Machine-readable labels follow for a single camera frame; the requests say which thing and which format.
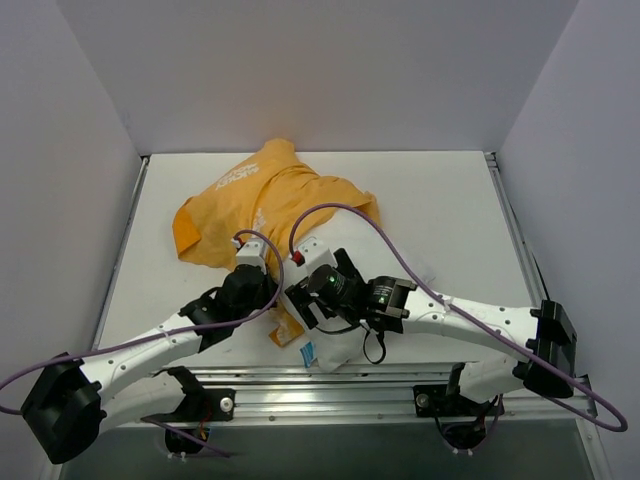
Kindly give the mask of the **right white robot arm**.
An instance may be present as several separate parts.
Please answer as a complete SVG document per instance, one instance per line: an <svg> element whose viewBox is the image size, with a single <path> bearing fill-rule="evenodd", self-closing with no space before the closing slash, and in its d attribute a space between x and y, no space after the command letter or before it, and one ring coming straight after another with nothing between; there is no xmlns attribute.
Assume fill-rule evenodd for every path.
<svg viewBox="0 0 640 480"><path fill-rule="evenodd" d="M502 307L427 292L391 276L364 279L344 249L296 251L302 277L284 293L310 329L340 319L346 334L356 329L382 342L386 333L429 334L499 352L494 360L454 366L444 400L464 413L501 394L527 389L551 399L574 394L577 333L564 307L545 300L537 308Z"/></svg>

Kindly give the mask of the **white pillow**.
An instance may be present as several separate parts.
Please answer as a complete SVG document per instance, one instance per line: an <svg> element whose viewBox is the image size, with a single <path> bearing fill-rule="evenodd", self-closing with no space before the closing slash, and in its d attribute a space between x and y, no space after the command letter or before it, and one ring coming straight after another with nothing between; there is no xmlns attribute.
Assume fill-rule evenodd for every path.
<svg viewBox="0 0 640 480"><path fill-rule="evenodd" d="M339 248L346 250L365 280L382 275L406 279L408 275L391 250L377 232L357 215L340 210L324 224L313 228L297 242L303 245L315 241L333 252ZM319 327L330 333L326 335L317 329L305 329L305 336L312 346L311 358L323 372L333 372L350 362L364 364L362 342L365 330L358 328L337 335L335 332L348 324L339 318L325 318L318 310L314 312ZM431 337L427 334L386 334L386 342L392 363L424 363L419 350L428 345Z"/></svg>

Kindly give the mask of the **orange Mickey Mouse pillowcase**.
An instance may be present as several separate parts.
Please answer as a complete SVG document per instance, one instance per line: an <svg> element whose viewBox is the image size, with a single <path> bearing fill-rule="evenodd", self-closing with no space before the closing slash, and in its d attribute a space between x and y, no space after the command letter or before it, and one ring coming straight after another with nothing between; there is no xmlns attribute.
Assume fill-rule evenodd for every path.
<svg viewBox="0 0 640 480"><path fill-rule="evenodd" d="M346 204L380 221L373 194L344 178L317 174L299 160L291 142L270 140L177 210L172 223L177 256L183 262L232 271L232 238L251 229L268 237L287 259L294 222L323 203Z"/></svg>

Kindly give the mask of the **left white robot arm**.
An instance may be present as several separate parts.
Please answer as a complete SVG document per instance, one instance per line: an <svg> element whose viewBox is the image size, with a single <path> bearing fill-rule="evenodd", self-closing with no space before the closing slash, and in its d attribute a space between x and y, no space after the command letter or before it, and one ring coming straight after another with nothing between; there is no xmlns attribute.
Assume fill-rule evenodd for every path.
<svg viewBox="0 0 640 480"><path fill-rule="evenodd" d="M54 464L74 459L100 434L139 419L211 419L218 401L178 360L226 340L240 320L269 309L278 294L266 270L240 265L222 285L129 346L90 358L54 358L23 402L21 415Z"/></svg>

